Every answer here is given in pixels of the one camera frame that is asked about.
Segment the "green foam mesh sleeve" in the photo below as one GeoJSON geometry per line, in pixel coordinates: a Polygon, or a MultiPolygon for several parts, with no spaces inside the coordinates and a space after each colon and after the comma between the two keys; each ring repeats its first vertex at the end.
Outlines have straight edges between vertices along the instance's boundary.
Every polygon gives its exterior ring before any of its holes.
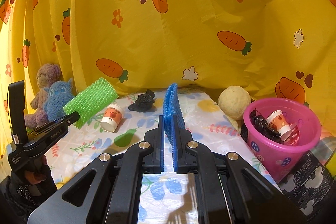
{"type": "Polygon", "coordinates": [[[113,86],[104,78],[99,78],[68,102],[63,109],[67,115],[74,111],[79,113],[80,117],[75,122],[75,127],[81,128],[93,115],[117,98],[118,94],[113,86]]]}

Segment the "stuffed animal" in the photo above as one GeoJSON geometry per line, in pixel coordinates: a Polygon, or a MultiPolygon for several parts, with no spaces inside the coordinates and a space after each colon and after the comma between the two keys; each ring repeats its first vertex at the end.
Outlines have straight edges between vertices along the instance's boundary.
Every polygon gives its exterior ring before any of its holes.
{"type": "Polygon", "coordinates": [[[25,115],[27,128],[34,129],[48,122],[47,113],[43,110],[43,105],[47,101],[48,93],[43,90],[43,88],[49,88],[53,83],[58,81],[60,75],[61,69],[59,65],[44,64],[38,70],[36,81],[40,90],[30,103],[31,108],[36,109],[36,112],[25,115]]]}
{"type": "Polygon", "coordinates": [[[251,97],[241,86],[229,86],[218,98],[218,106],[238,131],[240,131],[244,111],[249,104],[251,104],[251,97]]]}
{"type": "Polygon", "coordinates": [[[73,79],[70,78],[68,82],[57,81],[50,88],[44,88],[49,96],[43,108],[50,122],[66,115],[63,107],[75,97],[71,92],[72,87],[73,79]]]}

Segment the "blue plush monster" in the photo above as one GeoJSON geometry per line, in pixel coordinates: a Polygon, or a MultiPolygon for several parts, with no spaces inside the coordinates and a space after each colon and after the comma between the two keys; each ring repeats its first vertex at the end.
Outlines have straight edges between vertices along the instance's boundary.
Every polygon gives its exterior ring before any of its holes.
{"type": "Polygon", "coordinates": [[[72,87],[73,79],[70,78],[68,82],[57,81],[50,88],[44,88],[48,93],[48,100],[45,102],[43,108],[50,122],[66,115],[63,107],[74,98],[74,95],[71,93],[72,87]]]}

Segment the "metal screw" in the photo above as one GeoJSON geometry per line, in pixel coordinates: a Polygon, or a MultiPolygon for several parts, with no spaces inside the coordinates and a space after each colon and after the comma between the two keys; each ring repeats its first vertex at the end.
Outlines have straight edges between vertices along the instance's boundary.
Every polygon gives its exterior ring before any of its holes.
{"type": "Polygon", "coordinates": [[[99,156],[99,159],[100,159],[101,161],[108,161],[110,158],[111,158],[111,156],[110,156],[110,154],[108,154],[108,153],[103,153],[103,154],[101,154],[101,155],[99,156]]]}
{"type": "Polygon", "coordinates": [[[187,146],[190,148],[196,148],[198,146],[197,142],[191,141],[189,143],[187,143],[187,146]]]}
{"type": "Polygon", "coordinates": [[[146,149],[146,148],[148,148],[150,146],[151,145],[148,142],[141,142],[141,143],[139,143],[139,147],[142,148],[142,149],[146,149]]]}
{"type": "Polygon", "coordinates": [[[227,155],[227,157],[228,157],[230,160],[238,160],[238,154],[237,154],[237,153],[234,153],[234,152],[229,153],[229,155],[227,155]]]}

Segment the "pink bucket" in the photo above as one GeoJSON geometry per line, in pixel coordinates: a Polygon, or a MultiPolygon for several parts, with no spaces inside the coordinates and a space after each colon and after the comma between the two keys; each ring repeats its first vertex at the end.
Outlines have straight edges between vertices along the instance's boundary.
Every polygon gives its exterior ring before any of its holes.
{"type": "Polygon", "coordinates": [[[317,145],[321,135],[321,124],[314,112],[305,105],[283,98],[265,98],[251,103],[244,112],[244,123],[248,129],[248,146],[276,182],[294,167],[306,151],[317,145]],[[278,144],[260,134],[250,120],[250,113],[255,108],[265,118],[275,110],[281,110],[288,123],[296,122],[300,131],[298,145],[278,144]]]}

